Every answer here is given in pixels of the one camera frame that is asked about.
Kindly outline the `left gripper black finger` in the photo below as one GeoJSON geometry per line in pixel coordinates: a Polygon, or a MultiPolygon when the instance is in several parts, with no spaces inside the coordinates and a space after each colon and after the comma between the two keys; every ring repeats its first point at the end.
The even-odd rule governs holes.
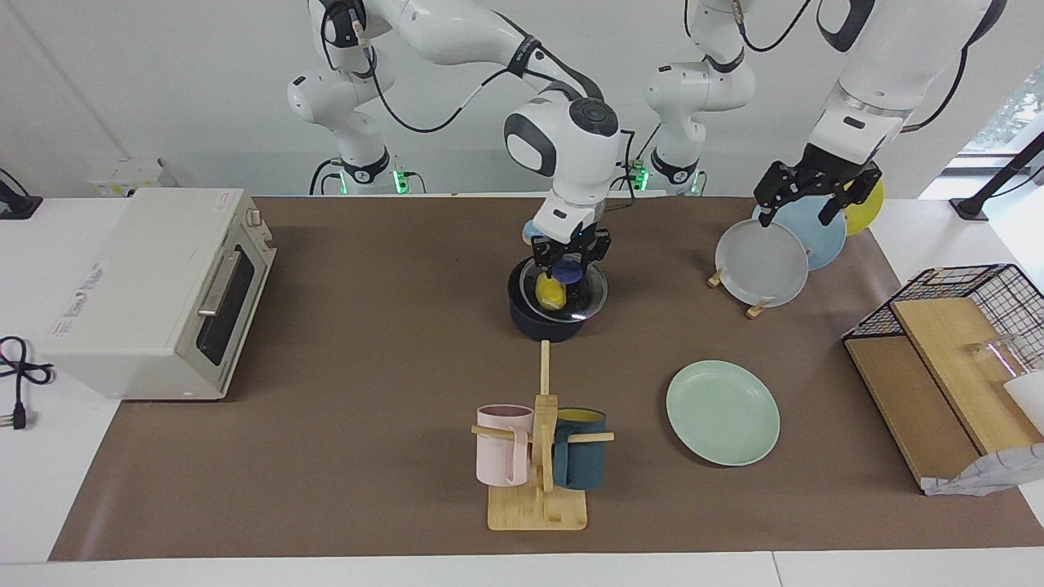
{"type": "Polygon", "coordinates": [[[847,227],[868,227],[883,208],[883,173],[867,170],[849,183],[839,183],[818,212],[818,222],[831,224],[843,214],[847,227]]]}
{"type": "Polygon", "coordinates": [[[768,227],[776,212],[786,204],[788,196],[788,166],[769,165],[754,187],[754,198],[759,205],[758,220],[762,227],[768,227]]]}

